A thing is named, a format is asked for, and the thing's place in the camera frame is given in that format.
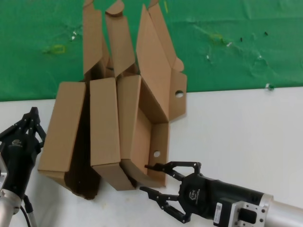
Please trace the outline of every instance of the box lid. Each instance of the box lid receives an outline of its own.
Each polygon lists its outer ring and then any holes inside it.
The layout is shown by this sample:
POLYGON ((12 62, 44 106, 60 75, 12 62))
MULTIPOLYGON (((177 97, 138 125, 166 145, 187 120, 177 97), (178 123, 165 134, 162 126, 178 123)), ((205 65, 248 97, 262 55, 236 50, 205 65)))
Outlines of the box lid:
POLYGON ((90 82, 90 165, 119 163, 120 140, 115 78, 90 82))
POLYGON ((43 155, 40 158, 39 170, 69 171, 85 91, 86 86, 83 82, 63 82, 60 84, 43 155))
POLYGON ((133 43, 123 10, 124 3, 117 0, 106 10, 105 15, 115 77, 128 69, 137 72, 133 43))

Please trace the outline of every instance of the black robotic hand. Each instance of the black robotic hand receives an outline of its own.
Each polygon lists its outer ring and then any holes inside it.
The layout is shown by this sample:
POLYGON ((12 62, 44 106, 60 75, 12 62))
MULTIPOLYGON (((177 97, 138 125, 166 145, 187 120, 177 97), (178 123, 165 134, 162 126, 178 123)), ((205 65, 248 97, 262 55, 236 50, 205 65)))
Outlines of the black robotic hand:
POLYGON ((145 166, 154 171, 165 172, 181 181, 179 195, 162 194, 154 189, 141 187, 160 208, 182 223, 190 221, 191 214, 212 219, 219 227, 259 227, 264 226, 267 207, 260 206, 264 193, 224 183, 203 176, 199 162, 169 162, 145 166), (173 168, 188 166, 194 173, 183 176, 173 168), (178 201, 185 213, 169 205, 168 201, 178 201))

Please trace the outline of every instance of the open cardboard box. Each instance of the open cardboard box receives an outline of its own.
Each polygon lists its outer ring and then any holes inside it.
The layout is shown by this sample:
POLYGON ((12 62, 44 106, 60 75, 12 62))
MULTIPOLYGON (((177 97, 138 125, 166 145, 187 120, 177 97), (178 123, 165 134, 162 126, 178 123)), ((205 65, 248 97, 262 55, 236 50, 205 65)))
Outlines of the open cardboard box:
POLYGON ((148 187, 166 184, 165 174, 144 166, 166 163, 169 123, 140 75, 122 77, 117 83, 122 167, 148 187))
POLYGON ((90 82, 90 125, 91 166, 117 191, 135 189, 120 165, 115 78, 90 82))
POLYGON ((141 75, 136 75, 134 51, 123 10, 121 0, 106 10, 117 98, 113 79, 90 83, 91 164, 117 190, 133 189, 130 179, 149 187, 161 187, 166 184, 165 174, 144 166, 167 162, 169 121, 185 113, 187 77, 179 72, 183 70, 183 63, 176 57, 163 15, 158 25, 165 26, 168 36, 161 40, 170 41, 172 49, 163 49, 145 6, 137 43, 141 75), (180 92, 183 97, 177 98, 180 92))
POLYGON ((90 167, 89 93, 84 82, 60 84, 38 171, 93 199, 100 176, 90 167))
POLYGON ((38 171, 74 194, 93 199, 100 176, 90 166, 89 82, 113 77, 102 34, 101 12, 93 0, 83 6, 84 82, 59 87, 38 171))
POLYGON ((119 10, 124 8, 119 1, 106 11, 106 23, 113 55, 112 78, 90 82, 90 142, 93 169, 118 191, 135 189, 121 165, 120 136, 116 80, 125 72, 137 72, 135 55, 129 34, 127 18, 119 10))

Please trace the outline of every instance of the hole in cardboard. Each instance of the hole in cardboard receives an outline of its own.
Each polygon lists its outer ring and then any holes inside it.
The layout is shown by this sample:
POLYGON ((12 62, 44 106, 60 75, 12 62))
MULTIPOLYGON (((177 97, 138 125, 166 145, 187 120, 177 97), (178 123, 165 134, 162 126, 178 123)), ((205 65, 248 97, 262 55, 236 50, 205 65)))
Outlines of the hole in cardboard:
POLYGON ((175 95, 177 98, 181 98, 181 97, 183 97, 184 93, 183 93, 183 91, 178 90, 178 91, 176 91, 175 95))
POLYGON ((158 151, 158 150, 156 150, 156 151, 154 152, 153 156, 154 156, 154 157, 159 157, 160 154, 161 154, 161 152, 158 151))

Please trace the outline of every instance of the robotic arm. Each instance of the robotic arm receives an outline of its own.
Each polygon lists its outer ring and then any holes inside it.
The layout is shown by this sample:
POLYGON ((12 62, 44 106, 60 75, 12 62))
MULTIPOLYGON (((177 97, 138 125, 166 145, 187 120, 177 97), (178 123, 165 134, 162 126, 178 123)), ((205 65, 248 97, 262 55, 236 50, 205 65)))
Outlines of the robotic arm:
POLYGON ((20 208, 27 218, 27 225, 36 227, 33 209, 25 190, 45 136, 36 107, 23 115, 21 121, 0 133, 0 227, 8 227, 12 216, 20 208), (27 214, 21 206, 22 200, 27 214))
POLYGON ((169 162, 145 166, 164 172, 181 181, 179 195, 162 194, 141 187, 160 208, 182 223, 190 221, 191 214, 214 221, 218 227, 303 227, 303 209, 274 201, 272 195, 224 183, 203 176, 199 162, 169 162), (188 166, 194 173, 183 176, 173 168, 188 166), (170 206, 178 201, 185 213, 170 206))

